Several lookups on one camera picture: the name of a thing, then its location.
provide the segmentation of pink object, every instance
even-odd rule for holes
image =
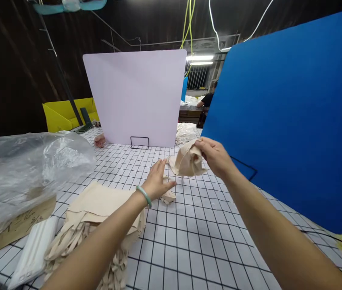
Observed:
[[[84,54],[102,131],[114,144],[173,147],[187,52]],[[147,139],[133,138],[134,145]]]

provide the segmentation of fluorescent light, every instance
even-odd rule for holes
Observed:
[[[186,60],[212,60],[214,56],[188,56]]]
[[[209,65],[213,64],[213,62],[191,62],[190,65]]]

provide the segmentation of bracelet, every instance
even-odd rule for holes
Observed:
[[[145,192],[145,190],[141,186],[137,186],[136,190],[140,191],[144,195],[144,197],[147,200],[148,205],[150,206],[150,208],[152,208],[152,201],[149,198],[149,196],[147,195],[147,193]]]

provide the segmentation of blue backdrop board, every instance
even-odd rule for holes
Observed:
[[[182,98],[181,98],[182,101],[186,99],[187,83],[188,83],[188,77],[185,77],[183,79]]]
[[[342,12],[234,46],[202,135],[258,170],[254,184],[342,233]]]

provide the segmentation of person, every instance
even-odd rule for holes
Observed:
[[[210,169],[225,183],[256,247],[283,290],[342,290],[340,270],[239,172],[221,143],[202,137],[195,145]],[[142,185],[151,200],[176,185],[163,184],[165,164],[166,160],[156,162]],[[144,195],[135,191],[65,259],[42,289],[96,289],[115,251],[146,205]]]
[[[197,108],[200,108],[202,106],[205,106],[206,108],[210,107],[211,101],[213,100],[215,89],[217,88],[217,83],[218,83],[218,80],[214,80],[211,82],[209,93],[206,94],[205,97],[202,99],[202,101],[200,101],[196,105]]]

